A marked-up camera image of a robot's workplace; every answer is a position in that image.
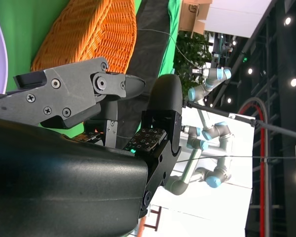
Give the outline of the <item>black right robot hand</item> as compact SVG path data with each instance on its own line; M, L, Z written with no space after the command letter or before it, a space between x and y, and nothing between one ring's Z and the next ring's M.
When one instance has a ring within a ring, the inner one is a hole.
M159 77L142 127L122 148L56 132L145 89L139 77L108 72L99 57L18 75L0 95L0 237L120 237L148 212L181 153L182 86Z

